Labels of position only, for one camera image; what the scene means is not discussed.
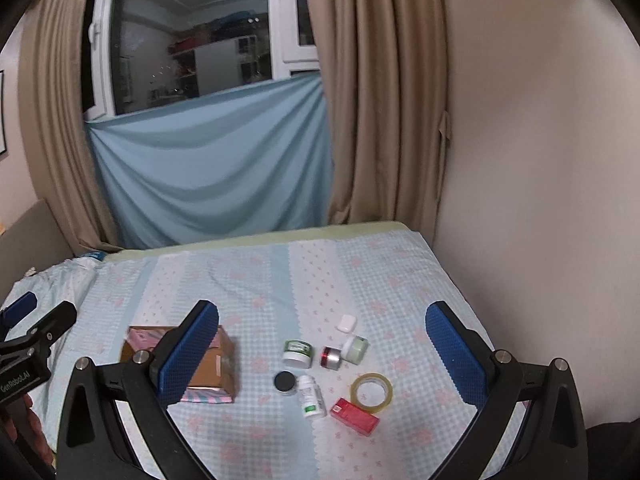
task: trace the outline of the beige curtain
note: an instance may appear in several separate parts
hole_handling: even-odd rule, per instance
[[[37,0],[25,16],[18,106],[33,185],[76,254],[116,250],[82,120],[81,45],[86,0]]]
[[[442,0],[309,6],[333,136],[330,222],[394,219],[431,241],[445,149]]]

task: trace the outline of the blue cloth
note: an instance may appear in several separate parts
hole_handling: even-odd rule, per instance
[[[127,248],[326,222],[333,165],[319,74],[87,127]]]

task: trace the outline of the pill bottle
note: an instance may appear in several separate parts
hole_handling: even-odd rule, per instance
[[[322,392],[312,376],[303,375],[298,377],[298,393],[300,394],[300,405],[305,418],[316,420],[316,418],[326,416]]]

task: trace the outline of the green mattress edge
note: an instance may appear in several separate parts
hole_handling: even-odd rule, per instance
[[[401,222],[368,222],[364,224],[330,225],[327,227],[313,227],[299,229],[297,231],[282,231],[264,233],[260,235],[241,236],[238,238],[226,238],[224,240],[212,240],[197,244],[165,247],[162,249],[124,250],[106,257],[107,262],[119,262],[123,260],[137,260],[148,256],[161,256],[162,254],[180,253],[182,251],[202,251],[220,249],[225,247],[246,247],[256,245],[283,244],[299,240],[336,239],[345,240],[357,236],[386,233],[389,231],[409,230]]]

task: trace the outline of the red package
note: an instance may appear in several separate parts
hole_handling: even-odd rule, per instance
[[[331,416],[349,426],[359,434],[369,436],[376,429],[380,419],[351,404],[347,399],[340,398],[331,408]]]

